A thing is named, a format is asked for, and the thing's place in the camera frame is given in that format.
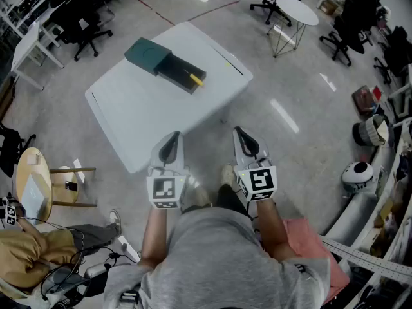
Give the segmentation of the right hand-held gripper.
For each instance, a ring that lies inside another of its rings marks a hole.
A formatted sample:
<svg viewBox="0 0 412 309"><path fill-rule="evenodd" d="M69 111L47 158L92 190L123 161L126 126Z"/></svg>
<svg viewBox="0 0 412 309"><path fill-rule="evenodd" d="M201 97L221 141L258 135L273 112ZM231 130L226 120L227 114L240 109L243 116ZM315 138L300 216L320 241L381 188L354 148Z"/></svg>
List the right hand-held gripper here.
<svg viewBox="0 0 412 309"><path fill-rule="evenodd" d="M236 181L247 202L267 200L277 191L277 171L264 140L244 127L233 130Z"/></svg>

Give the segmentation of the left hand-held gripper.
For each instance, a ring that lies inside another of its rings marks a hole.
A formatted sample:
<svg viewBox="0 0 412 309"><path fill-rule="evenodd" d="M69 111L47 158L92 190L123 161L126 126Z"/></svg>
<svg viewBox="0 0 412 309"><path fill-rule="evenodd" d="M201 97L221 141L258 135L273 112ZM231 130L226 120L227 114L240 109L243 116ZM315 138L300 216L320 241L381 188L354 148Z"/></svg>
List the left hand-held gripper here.
<svg viewBox="0 0 412 309"><path fill-rule="evenodd" d="M150 165L146 182L151 205L156 209L179 209L189 180L188 170L183 169L183 135L179 131L164 136L153 147Z"/></svg>

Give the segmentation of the yellow handled screwdriver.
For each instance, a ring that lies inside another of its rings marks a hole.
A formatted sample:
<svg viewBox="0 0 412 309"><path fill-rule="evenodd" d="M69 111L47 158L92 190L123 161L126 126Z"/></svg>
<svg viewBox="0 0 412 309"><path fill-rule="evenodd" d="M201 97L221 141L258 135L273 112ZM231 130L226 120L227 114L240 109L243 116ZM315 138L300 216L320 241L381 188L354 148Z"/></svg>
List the yellow handled screwdriver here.
<svg viewBox="0 0 412 309"><path fill-rule="evenodd" d="M197 76L195 76L193 73L189 73L187 70L184 70L184 72L186 72L189 77L198 85L201 87L204 87L204 83L202 80L200 80Z"/></svg>

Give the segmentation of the dark green tool box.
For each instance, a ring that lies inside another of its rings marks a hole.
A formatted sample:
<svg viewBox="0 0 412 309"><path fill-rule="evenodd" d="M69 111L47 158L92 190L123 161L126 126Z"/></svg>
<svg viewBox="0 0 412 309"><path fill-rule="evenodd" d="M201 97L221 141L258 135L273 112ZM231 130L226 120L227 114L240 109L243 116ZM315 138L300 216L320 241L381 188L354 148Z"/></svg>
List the dark green tool box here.
<svg viewBox="0 0 412 309"><path fill-rule="evenodd" d="M190 94L201 86L198 86L184 70L193 73L202 81L207 75L202 69L176 56L169 48L144 37L139 38L124 53L124 57L135 66L155 77L161 76Z"/></svg>

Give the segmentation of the person's left forearm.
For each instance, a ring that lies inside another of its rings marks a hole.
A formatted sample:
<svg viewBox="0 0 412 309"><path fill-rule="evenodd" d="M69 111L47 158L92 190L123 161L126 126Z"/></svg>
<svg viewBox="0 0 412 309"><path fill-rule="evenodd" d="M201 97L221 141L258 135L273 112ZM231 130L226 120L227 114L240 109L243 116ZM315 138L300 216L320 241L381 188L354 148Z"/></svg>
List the person's left forearm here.
<svg viewBox="0 0 412 309"><path fill-rule="evenodd" d="M167 256L167 210L151 207L139 265L155 269Z"/></svg>

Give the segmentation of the person's right forearm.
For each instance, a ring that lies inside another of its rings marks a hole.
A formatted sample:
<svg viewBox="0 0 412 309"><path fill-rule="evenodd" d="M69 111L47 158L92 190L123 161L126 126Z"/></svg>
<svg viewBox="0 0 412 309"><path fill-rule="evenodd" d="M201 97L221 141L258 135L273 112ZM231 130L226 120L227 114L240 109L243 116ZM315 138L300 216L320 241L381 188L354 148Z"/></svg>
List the person's right forearm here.
<svg viewBox="0 0 412 309"><path fill-rule="evenodd" d="M296 258L297 254L289 245L283 220L274 201L271 198L258 201L257 214L262 244L270 257L277 261Z"/></svg>

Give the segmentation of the cardboard box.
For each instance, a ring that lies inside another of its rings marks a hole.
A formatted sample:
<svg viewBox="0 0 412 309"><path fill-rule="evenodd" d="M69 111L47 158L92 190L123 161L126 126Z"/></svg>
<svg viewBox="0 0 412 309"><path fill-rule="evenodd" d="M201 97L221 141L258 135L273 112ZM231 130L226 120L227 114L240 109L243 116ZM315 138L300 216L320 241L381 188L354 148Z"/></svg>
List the cardboard box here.
<svg viewBox="0 0 412 309"><path fill-rule="evenodd" d="M333 0L324 0L319 9L324 12L326 15L333 15L338 9L339 5Z"/></svg>

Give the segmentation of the person's right shoe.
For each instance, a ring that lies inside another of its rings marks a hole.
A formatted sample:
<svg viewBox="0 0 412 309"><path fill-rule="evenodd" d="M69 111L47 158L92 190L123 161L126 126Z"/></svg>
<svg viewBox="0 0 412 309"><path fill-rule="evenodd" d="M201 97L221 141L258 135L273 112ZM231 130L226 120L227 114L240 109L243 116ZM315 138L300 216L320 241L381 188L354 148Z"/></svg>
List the person's right shoe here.
<svg viewBox="0 0 412 309"><path fill-rule="evenodd" d="M232 187L235 181L236 175L234 173L233 166L230 164L225 164L221 170L221 184Z"/></svg>

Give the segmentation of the person's shoe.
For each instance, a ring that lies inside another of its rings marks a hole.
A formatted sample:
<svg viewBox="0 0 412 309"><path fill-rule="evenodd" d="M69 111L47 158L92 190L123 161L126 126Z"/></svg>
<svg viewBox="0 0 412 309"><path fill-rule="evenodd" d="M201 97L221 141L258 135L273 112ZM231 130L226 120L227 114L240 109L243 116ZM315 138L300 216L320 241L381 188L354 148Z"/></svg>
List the person's shoe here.
<svg viewBox="0 0 412 309"><path fill-rule="evenodd" d="M236 175L234 173L233 166L230 164L225 164L221 170L221 184L232 187L235 181Z"/></svg>
<svg viewBox="0 0 412 309"><path fill-rule="evenodd" d="M181 202L182 214L196 209L211 207L212 203L209 194L199 181L190 176L187 180L187 187Z"/></svg>

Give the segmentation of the person's left shoe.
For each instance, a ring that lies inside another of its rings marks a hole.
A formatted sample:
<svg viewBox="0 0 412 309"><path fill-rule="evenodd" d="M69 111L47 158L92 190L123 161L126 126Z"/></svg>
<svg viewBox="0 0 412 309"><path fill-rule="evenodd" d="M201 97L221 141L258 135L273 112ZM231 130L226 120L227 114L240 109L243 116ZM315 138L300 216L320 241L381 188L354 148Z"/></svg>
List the person's left shoe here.
<svg viewBox="0 0 412 309"><path fill-rule="evenodd" d="M196 209L211 207L212 203L209 194L199 181L190 176L187 180L187 187L181 202L182 214Z"/></svg>

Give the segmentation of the person's black trousers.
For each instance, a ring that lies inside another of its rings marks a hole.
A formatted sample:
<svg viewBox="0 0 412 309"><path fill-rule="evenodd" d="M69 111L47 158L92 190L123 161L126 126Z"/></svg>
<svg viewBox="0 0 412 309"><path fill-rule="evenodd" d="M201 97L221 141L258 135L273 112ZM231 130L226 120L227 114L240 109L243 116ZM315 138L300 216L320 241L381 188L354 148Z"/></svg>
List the person's black trousers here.
<svg viewBox="0 0 412 309"><path fill-rule="evenodd" d="M200 218L238 218L243 216L250 219L250 216L239 199L237 193L229 185L222 185L211 207L196 209L182 214L182 216L196 216Z"/></svg>

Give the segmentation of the wooden stool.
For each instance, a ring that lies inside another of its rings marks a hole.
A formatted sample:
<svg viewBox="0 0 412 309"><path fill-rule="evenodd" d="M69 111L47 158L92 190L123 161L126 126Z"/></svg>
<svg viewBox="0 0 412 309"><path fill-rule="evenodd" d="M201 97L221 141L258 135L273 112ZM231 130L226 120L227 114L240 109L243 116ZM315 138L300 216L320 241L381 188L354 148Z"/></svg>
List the wooden stool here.
<svg viewBox="0 0 412 309"><path fill-rule="evenodd" d="M59 169L50 169L52 205L62 207L97 207L96 203L83 203L78 201L79 182L77 178L77 173L94 172L95 170L95 167L63 167ZM74 183L76 185L76 189L67 189L67 182Z"/></svg>

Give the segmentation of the person's grey shirt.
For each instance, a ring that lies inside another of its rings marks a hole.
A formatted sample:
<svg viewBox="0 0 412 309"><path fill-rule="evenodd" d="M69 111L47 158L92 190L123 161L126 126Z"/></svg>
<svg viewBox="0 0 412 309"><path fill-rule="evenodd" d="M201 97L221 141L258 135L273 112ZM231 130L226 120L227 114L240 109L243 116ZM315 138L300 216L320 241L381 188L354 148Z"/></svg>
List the person's grey shirt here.
<svg viewBox="0 0 412 309"><path fill-rule="evenodd" d="M329 259L277 261L251 221L228 209L183 214L167 248L155 268L112 268L103 309L126 309L120 296L130 290L136 309L320 309L329 293Z"/></svg>

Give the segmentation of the white panda shaped device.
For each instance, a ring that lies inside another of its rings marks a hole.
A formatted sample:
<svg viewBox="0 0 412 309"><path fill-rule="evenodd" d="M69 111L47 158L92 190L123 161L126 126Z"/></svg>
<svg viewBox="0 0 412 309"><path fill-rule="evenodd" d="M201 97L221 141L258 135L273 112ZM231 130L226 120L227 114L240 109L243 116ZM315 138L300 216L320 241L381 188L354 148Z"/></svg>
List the white panda shaped device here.
<svg viewBox="0 0 412 309"><path fill-rule="evenodd" d="M354 162L342 173L342 184L348 193L357 193L368 187L374 175L373 167L366 162Z"/></svg>

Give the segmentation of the knitted black and white basket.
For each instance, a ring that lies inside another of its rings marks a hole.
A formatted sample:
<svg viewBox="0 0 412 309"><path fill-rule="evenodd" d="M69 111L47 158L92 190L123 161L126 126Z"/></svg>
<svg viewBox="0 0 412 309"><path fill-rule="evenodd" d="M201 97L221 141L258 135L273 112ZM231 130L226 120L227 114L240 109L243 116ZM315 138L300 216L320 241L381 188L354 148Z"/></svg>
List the knitted black and white basket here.
<svg viewBox="0 0 412 309"><path fill-rule="evenodd" d="M389 129L384 115L375 114L366 121L355 123L352 136L360 146L383 146L389 139Z"/></svg>

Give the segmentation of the white curved bench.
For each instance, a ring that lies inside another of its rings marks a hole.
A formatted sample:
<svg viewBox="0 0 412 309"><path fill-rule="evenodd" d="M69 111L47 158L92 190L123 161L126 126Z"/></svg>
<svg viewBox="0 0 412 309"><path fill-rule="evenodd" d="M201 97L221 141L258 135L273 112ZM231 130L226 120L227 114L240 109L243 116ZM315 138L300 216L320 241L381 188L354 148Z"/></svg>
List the white curved bench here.
<svg viewBox="0 0 412 309"><path fill-rule="evenodd" d="M385 145L377 148L371 161L374 170L371 183L352 196L343 213L325 234L326 238L346 246L355 243L378 204L394 159L395 151L392 147Z"/></svg>

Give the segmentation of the open bag with items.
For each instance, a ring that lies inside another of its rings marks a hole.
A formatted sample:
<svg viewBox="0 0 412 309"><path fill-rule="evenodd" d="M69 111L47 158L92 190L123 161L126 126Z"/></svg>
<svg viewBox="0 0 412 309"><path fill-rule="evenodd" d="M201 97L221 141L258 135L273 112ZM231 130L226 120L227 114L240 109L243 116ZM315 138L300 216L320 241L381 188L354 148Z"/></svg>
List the open bag with items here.
<svg viewBox="0 0 412 309"><path fill-rule="evenodd" d="M364 121L372 115L384 115L384 109L380 105L382 92L377 87L362 86L351 95L359 118Z"/></svg>

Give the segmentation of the pink seat cushion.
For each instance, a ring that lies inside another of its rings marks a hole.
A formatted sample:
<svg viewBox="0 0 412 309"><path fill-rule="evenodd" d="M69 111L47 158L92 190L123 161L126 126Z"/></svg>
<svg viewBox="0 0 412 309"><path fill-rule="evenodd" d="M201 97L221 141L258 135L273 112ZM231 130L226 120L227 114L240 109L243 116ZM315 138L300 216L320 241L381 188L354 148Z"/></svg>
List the pink seat cushion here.
<svg viewBox="0 0 412 309"><path fill-rule="evenodd" d="M338 265L331 252L323 245L318 233L306 218L283 220L290 247L302 258L330 260L330 289L323 304L329 303L349 283L350 278Z"/></svg>

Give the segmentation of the round wooden table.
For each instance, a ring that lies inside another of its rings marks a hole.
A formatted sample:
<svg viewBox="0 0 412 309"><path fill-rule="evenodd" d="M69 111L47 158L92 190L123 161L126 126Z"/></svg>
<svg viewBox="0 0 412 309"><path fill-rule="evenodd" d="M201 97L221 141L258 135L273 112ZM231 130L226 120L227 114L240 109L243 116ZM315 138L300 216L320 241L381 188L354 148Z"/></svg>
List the round wooden table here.
<svg viewBox="0 0 412 309"><path fill-rule="evenodd" d="M39 165L28 165L26 162L26 157L28 155L39 155L41 157L41 163ZM48 200L48 204L46 206L46 212L42 215L42 218L44 218L42 221L46 221L50 217L50 213L52 211L52 181L47 161L41 151L35 147L29 147L26 149L17 164L15 187L19 201L21 201L26 182L31 173L38 173L42 175L50 188L50 199Z"/></svg>

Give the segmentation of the round white table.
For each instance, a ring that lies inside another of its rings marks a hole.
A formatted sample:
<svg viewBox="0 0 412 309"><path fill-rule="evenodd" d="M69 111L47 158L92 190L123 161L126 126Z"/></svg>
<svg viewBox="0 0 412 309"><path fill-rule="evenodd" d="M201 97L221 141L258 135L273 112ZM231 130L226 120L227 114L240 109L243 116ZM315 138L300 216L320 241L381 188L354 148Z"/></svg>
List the round white table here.
<svg viewBox="0 0 412 309"><path fill-rule="evenodd" d="M316 13L299 0L276 0L276 4L281 11L281 17L267 32L272 56L275 59L286 53L296 51L306 28L319 24ZM294 33L286 32L288 28L287 17L295 22Z"/></svg>

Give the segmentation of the white rectangular desk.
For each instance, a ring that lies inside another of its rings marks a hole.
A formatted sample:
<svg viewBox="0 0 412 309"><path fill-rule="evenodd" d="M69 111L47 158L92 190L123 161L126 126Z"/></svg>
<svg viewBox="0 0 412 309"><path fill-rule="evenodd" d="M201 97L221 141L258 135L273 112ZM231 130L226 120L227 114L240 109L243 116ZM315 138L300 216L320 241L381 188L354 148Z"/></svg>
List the white rectangular desk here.
<svg viewBox="0 0 412 309"><path fill-rule="evenodd" d="M39 34L43 31L42 25L36 21L28 30L26 35L21 38L19 44L15 47L14 56L11 65L11 72L16 74L19 78L24 79L33 87L42 91L44 87L37 83L27 74L19 70L20 65L24 62L25 58L29 57L34 48L40 49L51 61L53 61L59 68L63 69L64 65L61 63L54 54L40 42Z"/></svg>

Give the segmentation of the perforated metal rail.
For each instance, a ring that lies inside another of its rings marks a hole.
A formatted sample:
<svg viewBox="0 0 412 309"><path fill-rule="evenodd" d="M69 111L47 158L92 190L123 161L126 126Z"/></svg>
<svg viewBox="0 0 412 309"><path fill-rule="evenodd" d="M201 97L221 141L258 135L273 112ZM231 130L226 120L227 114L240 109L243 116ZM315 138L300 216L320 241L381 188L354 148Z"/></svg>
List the perforated metal rail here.
<svg viewBox="0 0 412 309"><path fill-rule="evenodd" d="M324 236L320 236L320 239L331 253L342 257L346 261L372 271L379 276L412 286L412 267L366 254Z"/></svg>

